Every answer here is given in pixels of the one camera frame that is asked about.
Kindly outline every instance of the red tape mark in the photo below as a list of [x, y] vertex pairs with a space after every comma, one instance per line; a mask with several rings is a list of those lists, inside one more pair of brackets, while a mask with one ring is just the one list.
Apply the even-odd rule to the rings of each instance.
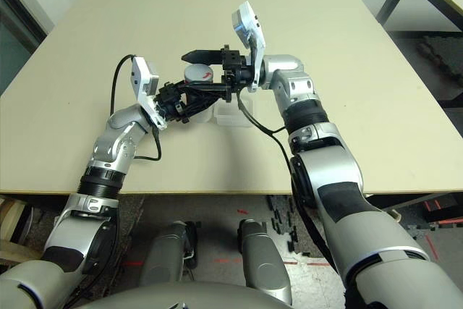
[[426, 238], [426, 241], [428, 242], [428, 244], [429, 244], [429, 246], [431, 248], [431, 251], [433, 252], [434, 258], [436, 260], [438, 260], [439, 257], [437, 256], [437, 251], [436, 251], [436, 248], [434, 247], [433, 242], [431, 242], [431, 239], [429, 238], [429, 236], [427, 234], [425, 234], [425, 238]]
[[308, 266], [330, 266], [330, 263], [316, 263], [316, 262], [312, 262], [312, 263], [307, 263]]
[[122, 262], [122, 265], [126, 267], [141, 267], [143, 265], [143, 261], [125, 261]]

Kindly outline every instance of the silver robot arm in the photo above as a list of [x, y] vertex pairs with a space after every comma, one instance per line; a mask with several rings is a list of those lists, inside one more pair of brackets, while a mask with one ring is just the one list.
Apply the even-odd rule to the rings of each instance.
[[0, 308], [63, 308], [86, 276], [100, 274], [112, 262], [117, 195], [124, 177], [145, 134], [166, 127], [153, 102], [157, 80], [154, 69], [142, 57], [135, 57], [131, 81], [138, 103], [117, 111], [107, 121], [79, 188], [56, 220], [41, 259], [0, 275]]
[[363, 197], [360, 168], [302, 63], [292, 56], [264, 56], [263, 64], [262, 87], [273, 91], [289, 134], [296, 198], [318, 209], [347, 289], [346, 306], [463, 308], [463, 294], [444, 271]]

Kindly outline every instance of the black tape band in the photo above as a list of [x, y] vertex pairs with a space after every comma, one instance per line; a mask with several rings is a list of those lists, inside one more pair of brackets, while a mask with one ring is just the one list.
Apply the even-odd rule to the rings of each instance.
[[381, 211], [369, 204], [356, 182], [338, 182], [318, 189], [321, 203], [334, 222], [353, 213]]
[[316, 99], [297, 102], [285, 110], [282, 116], [288, 134], [311, 124], [328, 122], [321, 102]]

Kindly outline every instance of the wire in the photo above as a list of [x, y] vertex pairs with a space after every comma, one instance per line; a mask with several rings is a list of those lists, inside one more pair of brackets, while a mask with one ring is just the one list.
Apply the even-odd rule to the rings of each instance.
[[260, 131], [263, 133], [267, 134], [269, 137], [271, 137], [275, 142], [278, 144], [280, 147], [281, 153], [283, 153], [284, 160], [286, 162], [286, 166], [288, 167], [289, 173], [291, 174], [291, 165], [289, 164], [289, 159], [288, 155], [286, 154], [286, 151], [284, 150], [283, 145], [281, 144], [280, 140], [278, 140], [273, 134], [280, 132], [281, 130], [284, 129], [278, 128], [277, 130], [270, 130], [267, 127], [264, 127], [261, 123], [258, 122], [252, 115], [249, 113], [249, 111], [246, 109], [246, 106], [243, 104], [241, 100], [241, 90], [237, 91], [237, 100], [238, 100], [238, 109], [242, 111], [242, 113], [245, 115], [245, 117], [251, 122], [253, 125], [255, 125]]
[[108, 268], [108, 265], [111, 263], [111, 259], [114, 258], [116, 254], [116, 250], [117, 250], [118, 241], [119, 241], [119, 231], [121, 229], [120, 227], [121, 215], [119, 212], [119, 207], [117, 207], [116, 209], [116, 215], [114, 219], [116, 220], [115, 221], [116, 222], [115, 223], [116, 224], [116, 236], [111, 244], [111, 253], [109, 254], [107, 262], [105, 263], [101, 271], [95, 276], [95, 278], [93, 278], [93, 280], [86, 287], [84, 287], [83, 289], [77, 290], [76, 295], [64, 305], [63, 309], [69, 309], [79, 299], [81, 299], [88, 292], [88, 290], [92, 288], [101, 279], [101, 276], [104, 274], [105, 270]]
[[154, 142], [156, 143], [156, 148], [158, 149], [158, 157], [148, 157], [148, 156], [135, 156], [134, 159], [145, 159], [147, 161], [160, 161], [162, 156], [161, 151], [161, 141], [159, 140], [159, 129], [157, 126], [153, 125], [151, 128], [151, 132], [153, 133]]
[[[280, 132], [281, 130], [285, 129], [285, 127], [278, 128], [277, 130], [269, 130], [267, 127], [264, 127], [261, 123], [259, 123], [258, 120], [256, 120], [252, 115], [249, 113], [249, 111], [246, 109], [246, 106], [243, 104], [240, 98], [240, 93], [241, 90], [237, 91], [237, 100], [238, 100], [238, 108], [239, 110], [242, 111], [242, 113], [246, 116], [246, 118], [251, 122], [253, 125], [255, 125], [259, 130], [261, 130], [263, 133], [267, 134], [269, 137], [271, 137], [275, 142], [278, 144], [280, 147], [281, 153], [283, 153], [284, 160], [286, 162], [286, 166], [288, 167], [289, 175], [292, 177], [292, 172], [291, 172], [291, 164], [289, 163], [288, 155], [286, 154], [286, 151], [284, 150], [283, 145], [281, 144], [280, 140], [278, 140], [273, 134]], [[294, 185], [293, 181], [291, 181], [291, 188], [292, 188], [292, 193], [294, 196], [294, 202], [296, 204], [296, 209], [299, 212], [299, 215], [301, 216], [302, 222], [304, 223], [304, 226], [306, 230], [308, 231], [310, 238], [312, 239], [313, 243], [318, 247], [320, 252], [322, 253], [323, 257], [330, 263], [331, 267], [333, 267], [334, 271], [337, 273], [336, 270], [336, 265], [334, 264], [333, 261], [333, 256], [331, 255], [330, 250], [328, 249], [328, 246], [325, 243], [325, 240], [321, 237], [320, 232], [318, 231], [316, 225], [313, 223], [313, 220], [310, 218], [308, 215], [307, 211], [301, 204], [301, 198], [299, 193], [297, 192], [296, 186]]]
[[[109, 110], [109, 116], [114, 114], [114, 102], [116, 99], [116, 84], [117, 84], [117, 77], [119, 76], [119, 71], [121, 70], [122, 65], [126, 62], [126, 60], [131, 59], [133, 60], [136, 56], [134, 54], [128, 54], [119, 61], [116, 66], [116, 70], [114, 70], [114, 77], [113, 77], [113, 85], [111, 88], [111, 106]], [[161, 160], [161, 141], [159, 140], [159, 129], [157, 126], [153, 125], [151, 132], [153, 133], [154, 141], [156, 143], [156, 147], [158, 150], [158, 157], [149, 157], [149, 156], [135, 156], [134, 159], [145, 159], [147, 161], [159, 161]]]
[[111, 108], [109, 111], [109, 116], [111, 116], [114, 113], [114, 99], [116, 96], [116, 84], [117, 84], [117, 76], [119, 75], [119, 70], [121, 69], [123, 63], [125, 63], [126, 60], [131, 59], [133, 60], [135, 57], [134, 54], [128, 54], [124, 56], [120, 62], [117, 64], [116, 70], [114, 71], [114, 77], [113, 77], [113, 85], [111, 89]]

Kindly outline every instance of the clear plastic container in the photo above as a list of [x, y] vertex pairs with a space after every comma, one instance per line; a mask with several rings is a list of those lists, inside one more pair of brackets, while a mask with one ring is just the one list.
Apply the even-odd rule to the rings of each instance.
[[[241, 101], [251, 115], [253, 115], [252, 100], [241, 97]], [[235, 95], [231, 96], [231, 102], [227, 103], [223, 99], [214, 103], [214, 117], [220, 126], [227, 127], [252, 127], [246, 116], [238, 109], [238, 100]]]

